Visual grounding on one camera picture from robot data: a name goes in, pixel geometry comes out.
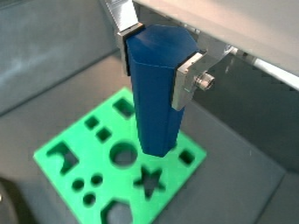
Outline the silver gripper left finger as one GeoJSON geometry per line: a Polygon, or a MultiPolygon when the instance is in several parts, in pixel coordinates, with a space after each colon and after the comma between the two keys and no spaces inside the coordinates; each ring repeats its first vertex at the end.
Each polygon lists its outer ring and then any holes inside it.
{"type": "Polygon", "coordinates": [[[115,29],[116,46],[120,50],[123,71],[130,76],[127,59],[127,39],[138,34],[146,26],[139,22],[132,0],[102,0],[107,17],[115,29]]]}

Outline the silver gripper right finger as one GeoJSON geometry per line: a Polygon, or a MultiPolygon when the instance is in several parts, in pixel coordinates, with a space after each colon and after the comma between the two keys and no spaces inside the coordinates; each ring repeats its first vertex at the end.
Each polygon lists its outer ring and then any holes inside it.
{"type": "Polygon", "coordinates": [[[215,81],[208,70],[232,50],[232,46],[200,32],[198,37],[199,51],[195,52],[176,69],[172,90],[172,108],[180,111],[191,101],[199,88],[207,91],[215,81]]]}

